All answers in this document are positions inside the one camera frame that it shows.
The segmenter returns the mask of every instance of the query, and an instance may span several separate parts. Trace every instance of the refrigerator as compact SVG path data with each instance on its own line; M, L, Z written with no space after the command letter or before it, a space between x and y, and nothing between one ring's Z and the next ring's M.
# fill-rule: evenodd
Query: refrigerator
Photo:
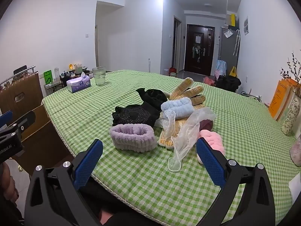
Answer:
M221 27L221 29L220 29L218 60L223 60L227 63L227 76L228 76L233 67L237 68L239 50L238 50L237 56L236 56L236 51L235 51L235 54L233 55L238 31L231 30L233 35L228 38L225 36L225 32L227 32L227 31L228 31L228 29L226 29L226 28Z

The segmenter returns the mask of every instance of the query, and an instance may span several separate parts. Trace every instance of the brown cardboard box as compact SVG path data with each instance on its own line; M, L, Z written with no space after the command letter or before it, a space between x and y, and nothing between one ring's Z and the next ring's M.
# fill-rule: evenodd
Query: brown cardboard box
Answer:
M70 160L70 152L56 132L43 105L35 108L36 121L22 133L24 153L12 158L32 175L37 165L56 167L64 159Z
M39 73L27 75L6 88L0 90L0 109L2 114L7 111L13 112L13 118L7 123L25 115L27 112L37 108L43 99L39 81Z

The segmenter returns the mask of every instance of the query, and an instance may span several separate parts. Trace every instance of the black glove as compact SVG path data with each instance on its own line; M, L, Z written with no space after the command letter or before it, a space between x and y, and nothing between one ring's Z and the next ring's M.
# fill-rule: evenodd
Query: black glove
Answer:
M161 112L161 104L166 102L168 99L161 90L149 89L145 91L145 88L139 88L136 90L139 93L140 98L149 103L151 106Z
M160 117L160 112L149 103L143 102L141 105L128 105L125 108L116 106L112 116L113 126L118 124L147 124L153 127Z

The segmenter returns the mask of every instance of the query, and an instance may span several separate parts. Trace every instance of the purple tissue box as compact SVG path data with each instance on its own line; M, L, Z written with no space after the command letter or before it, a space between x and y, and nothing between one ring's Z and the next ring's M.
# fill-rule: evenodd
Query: purple tissue box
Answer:
M67 88L72 93L85 89L89 86L91 86L90 77L86 76L84 72L81 77L67 81Z

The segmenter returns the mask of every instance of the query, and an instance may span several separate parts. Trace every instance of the black bag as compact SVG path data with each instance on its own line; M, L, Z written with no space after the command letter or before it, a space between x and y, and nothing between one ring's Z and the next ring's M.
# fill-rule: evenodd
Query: black bag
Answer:
M221 88L230 92L236 92L240 85L240 80L233 76L219 76L219 79L216 82L217 88Z

